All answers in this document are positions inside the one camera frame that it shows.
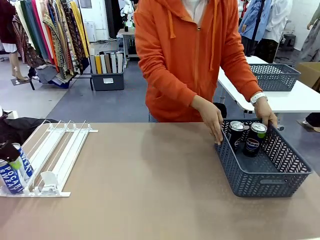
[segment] white wristwatch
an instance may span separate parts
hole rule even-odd
[[[259,98],[265,97],[265,99],[268,101],[267,96],[263,93],[263,92],[259,92],[256,95],[254,95],[251,99],[250,99],[250,103],[252,105],[255,105],[255,103],[258,101]]]

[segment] jacket zipper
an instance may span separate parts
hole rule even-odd
[[[195,36],[195,61],[194,61],[194,87],[195,92],[199,94],[199,86],[198,86],[198,64],[199,64],[199,38],[200,38],[200,27],[196,28],[196,36]]]

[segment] can dispenser rack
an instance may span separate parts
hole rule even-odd
[[[90,123],[86,121],[78,128],[72,121],[68,123],[62,121],[51,123],[45,120],[32,133],[22,148],[38,133],[39,129],[45,123],[48,123],[48,128],[31,150],[25,152],[34,169],[34,173],[32,177],[25,182],[23,193],[10,194],[7,187],[3,186],[0,188],[0,197],[69,197],[71,195],[71,192],[63,191],[64,186],[88,134],[97,133],[98,130],[92,129]],[[62,144],[53,156],[60,142],[62,142]]]

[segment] pepsi can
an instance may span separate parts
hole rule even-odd
[[[255,157],[258,155],[262,141],[264,140],[267,132],[267,126],[260,123],[254,122],[250,127],[248,138],[245,142],[243,154],[248,157]]]
[[[245,125],[240,121],[230,122],[227,138],[234,152],[237,152]]]
[[[9,163],[0,159],[0,175],[11,194],[22,194],[24,185],[22,176],[17,169],[14,169]]]
[[[19,168],[20,173],[23,176],[24,180],[28,180],[31,178],[31,176],[34,174],[34,169],[30,164],[29,159],[27,158],[27,155],[21,148],[19,143],[13,143],[12,144],[20,153],[20,157],[18,157],[19,161],[21,161],[22,166]]]

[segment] orange hoodie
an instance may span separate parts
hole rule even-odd
[[[238,33],[237,0],[208,0],[200,27],[182,0],[140,0],[134,13],[145,103],[160,122],[201,122],[190,104],[213,100],[219,66],[247,101],[261,91]]]

